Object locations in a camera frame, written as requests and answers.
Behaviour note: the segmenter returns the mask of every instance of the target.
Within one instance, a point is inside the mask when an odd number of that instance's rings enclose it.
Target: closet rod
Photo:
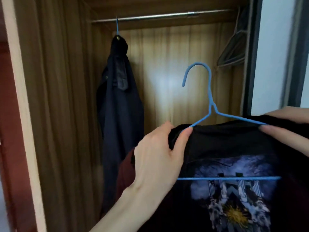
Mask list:
[[[144,19],[161,19],[168,17],[181,17],[181,16],[195,16],[199,14],[207,14],[207,13],[218,13],[218,12],[226,12],[226,11],[234,11],[231,9],[225,10],[203,10],[203,11],[189,11],[189,12],[180,12],[180,13],[170,13],[170,14],[157,14],[157,15],[143,15],[143,16],[134,16],[134,17],[124,17],[118,18],[118,21],[133,21],[133,20],[144,20]],[[92,20],[91,23],[107,23],[107,22],[116,22],[116,18],[114,19],[98,19]]]

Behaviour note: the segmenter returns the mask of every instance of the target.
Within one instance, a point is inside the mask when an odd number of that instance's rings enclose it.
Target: graphic print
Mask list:
[[[217,232],[270,232],[270,199],[276,181],[224,180],[225,177],[273,176],[265,156],[207,161],[195,177],[220,177],[191,184],[191,197],[208,210]]]

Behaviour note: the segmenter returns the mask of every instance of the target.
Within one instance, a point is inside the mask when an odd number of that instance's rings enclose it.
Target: red garment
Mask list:
[[[129,152],[119,167],[117,178],[116,201],[122,195],[122,192],[130,186],[135,179],[135,169],[131,164],[131,157],[134,149]],[[175,219],[173,217],[173,199],[172,191],[170,191],[152,217],[138,230],[139,232],[157,232],[173,230]]]

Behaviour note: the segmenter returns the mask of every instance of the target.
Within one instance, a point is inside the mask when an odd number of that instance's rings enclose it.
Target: yellow sun emblem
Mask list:
[[[248,228],[248,218],[242,213],[238,206],[233,208],[231,205],[229,205],[227,206],[225,212],[229,222],[233,224],[239,224],[241,228]]]

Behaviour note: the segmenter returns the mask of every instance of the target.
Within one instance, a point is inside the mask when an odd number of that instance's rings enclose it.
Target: right hand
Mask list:
[[[266,113],[266,115],[291,120],[300,124],[309,123],[309,108],[285,107]],[[272,125],[262,125],[260,130],[309,157],[309,139]]]

